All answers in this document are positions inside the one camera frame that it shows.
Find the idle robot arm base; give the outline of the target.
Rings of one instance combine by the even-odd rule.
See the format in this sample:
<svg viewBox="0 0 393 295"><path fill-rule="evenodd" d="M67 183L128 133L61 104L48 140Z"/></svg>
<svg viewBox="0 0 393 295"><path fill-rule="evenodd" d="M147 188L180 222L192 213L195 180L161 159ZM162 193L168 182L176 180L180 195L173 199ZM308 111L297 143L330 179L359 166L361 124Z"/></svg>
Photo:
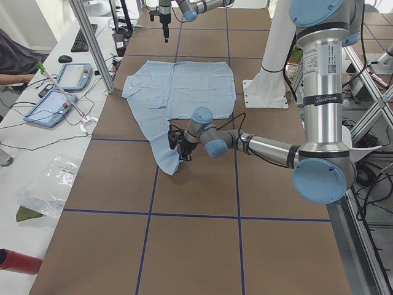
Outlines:
<svg viewBox="0 0 393 295"><path fill-rule="evenodd" d="M368 53L367 60L371 64L372 79L388 89L391 82L385 82L380 76L390 75L392 78L392 44L381 54Z"/></svg>

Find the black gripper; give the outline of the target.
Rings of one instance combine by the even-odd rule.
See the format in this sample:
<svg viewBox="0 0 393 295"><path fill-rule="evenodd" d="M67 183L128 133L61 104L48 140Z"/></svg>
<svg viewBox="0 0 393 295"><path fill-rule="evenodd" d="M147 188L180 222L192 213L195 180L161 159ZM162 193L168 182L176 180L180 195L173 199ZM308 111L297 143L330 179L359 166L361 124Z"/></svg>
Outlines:
<svg viewBox="0 0 393 295"><path fill-rule="evenodd" d="M163 37L165 43L169 42L169 24L171 23L171 6L170 5L159 5L155 10L149 12L150 20L153 22L155 17L159 18L159 21L163 28Z"/></svg>
<svg viewBox="0 0 393 295"><path fill-rule="evenodd" d="M192 143L185 138L185 129L181 129L170 124L168 141L172 150L177 149L180 162L189 162L192 160L191 153L196 148L197 144Z"/></svg>

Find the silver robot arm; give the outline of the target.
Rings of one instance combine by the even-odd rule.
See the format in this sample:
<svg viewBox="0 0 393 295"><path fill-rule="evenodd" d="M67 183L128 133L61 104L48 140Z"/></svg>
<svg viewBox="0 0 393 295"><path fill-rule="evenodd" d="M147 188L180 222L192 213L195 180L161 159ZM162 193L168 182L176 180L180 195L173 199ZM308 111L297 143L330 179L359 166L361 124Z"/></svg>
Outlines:
<svg viewBox="0 0 393 295"><path fill-rule="evenodd" d="M198 15L204 14L209 10L213 10L218 7L231 6L234 3L234 0L178 0L176 3L183 14L183 19L186 22L193 22L197 19ZM156 9L149 12L149 17L152 22L155 20L155 17L158 17L166 43L169 42L169 24L171 23L171 12L171 0L159 0Z"/></svg>
<svg viewBox="0 0 393 295"><path fill-rule="evenodd" d="M212 112L194 110L188 126L170 130L171 149L182 160L202 145L212 158L236 149L293 171L297 192L314 203L328 204L344 196L356 178L350 147L342 140L341 50L356 43L363 24L363 1L279 1L270 37L288 36L282 58L293 44L303 52L305 142L290 145L241 130L220 131Z"/></svg>

